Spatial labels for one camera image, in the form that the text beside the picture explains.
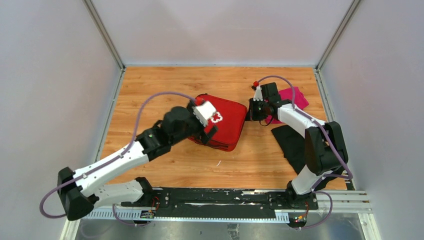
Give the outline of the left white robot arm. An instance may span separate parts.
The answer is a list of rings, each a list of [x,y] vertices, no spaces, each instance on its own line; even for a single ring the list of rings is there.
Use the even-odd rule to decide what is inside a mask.
[[[215,126],[206,131],[216,113],[210,101],[200,105],[190,101],[186,107],[173,107],[163,119],[113,154],[76,170],[61,169],[57,176],[57,194],[66,218],[79,220],[96,208],[121,202],[149,206],[153,201],[153,190],[146,178],[137,177],[118,184],[108,182],[169,153],[172,146],[190,137],[207,143],[218,131]]]

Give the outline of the red black medicine case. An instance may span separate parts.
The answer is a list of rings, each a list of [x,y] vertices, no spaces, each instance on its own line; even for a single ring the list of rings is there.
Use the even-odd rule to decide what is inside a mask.
[[[209,101],[216,109],[216,113],[209,119],[206,131],[217,127],[217,132],[205,145],[225,152],[233,151],[245,124],[247,107],[239,102],[207,93],[199,94],[196,99]]]

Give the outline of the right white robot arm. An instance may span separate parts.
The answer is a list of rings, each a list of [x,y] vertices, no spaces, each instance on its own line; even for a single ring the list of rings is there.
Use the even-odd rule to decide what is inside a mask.
[[[347,179],[352,176],[339,123],[311,116],[296,105],[294,98],[283,100],[274,82],[261,85],[256,81],[252,89],[254,96],[249,99],[246,120],[277,119],[303,144],[304,166],[286,187],[285,201],[290,208],[301,207],[326,178],[340,177],[341,174],[336,173],[338,170],[345,170]]]

